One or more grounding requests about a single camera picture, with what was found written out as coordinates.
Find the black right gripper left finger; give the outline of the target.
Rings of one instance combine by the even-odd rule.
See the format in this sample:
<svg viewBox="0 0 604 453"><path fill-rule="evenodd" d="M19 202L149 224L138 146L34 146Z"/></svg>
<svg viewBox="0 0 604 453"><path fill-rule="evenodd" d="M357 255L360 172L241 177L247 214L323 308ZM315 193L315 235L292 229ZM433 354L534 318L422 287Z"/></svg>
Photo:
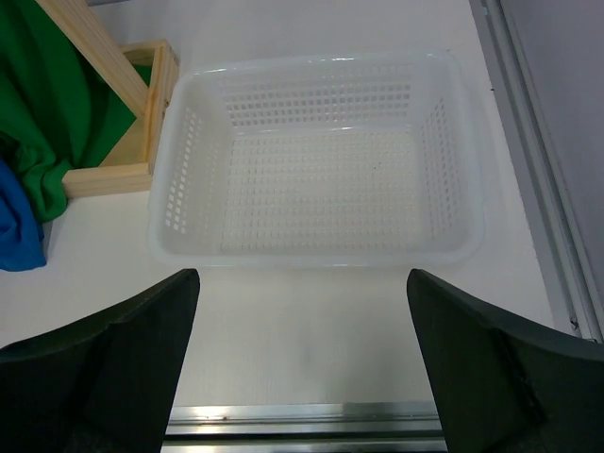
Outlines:
<svg viewBox="0 0 604 453"><path fill-rule="evenodd" d="M181 270L1 349L4 452L159 452L200 292Z"/></svg>

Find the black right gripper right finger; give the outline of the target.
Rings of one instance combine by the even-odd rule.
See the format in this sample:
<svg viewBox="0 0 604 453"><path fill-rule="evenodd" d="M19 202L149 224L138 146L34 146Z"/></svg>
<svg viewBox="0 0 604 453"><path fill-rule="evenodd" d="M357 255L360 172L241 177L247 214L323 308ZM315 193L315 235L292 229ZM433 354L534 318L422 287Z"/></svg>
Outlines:
<svg viewBox="0 0 604 453"><path fill-rule="evenodd" d="M603 346L411 270L411 318L451 452L600 452Z"/></svg>

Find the blue tank top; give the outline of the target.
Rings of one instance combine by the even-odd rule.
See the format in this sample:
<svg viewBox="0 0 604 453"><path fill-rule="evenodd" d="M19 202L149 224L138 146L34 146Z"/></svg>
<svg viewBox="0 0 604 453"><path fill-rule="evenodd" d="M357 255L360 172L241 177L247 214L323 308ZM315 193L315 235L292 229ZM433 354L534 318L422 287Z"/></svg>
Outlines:
<svg viewBox="0 0 604 453"><path fill-rule="evenodd" d="M23 272L46 265L44 233L16 176L1 161L1 270Z"/></svg>

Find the green tank top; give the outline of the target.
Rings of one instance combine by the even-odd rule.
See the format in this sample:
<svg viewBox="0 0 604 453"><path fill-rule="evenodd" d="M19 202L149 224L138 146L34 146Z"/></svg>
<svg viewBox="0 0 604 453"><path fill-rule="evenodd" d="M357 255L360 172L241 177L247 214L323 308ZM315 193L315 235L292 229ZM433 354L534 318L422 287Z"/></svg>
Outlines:
<svg viewBox="0 0 604 453"><path fill-rule="evenodd" d="M118 110L107 84L34 1L1 4L1 158L35 218L65 212L65 174L108 151Z"/></svg>

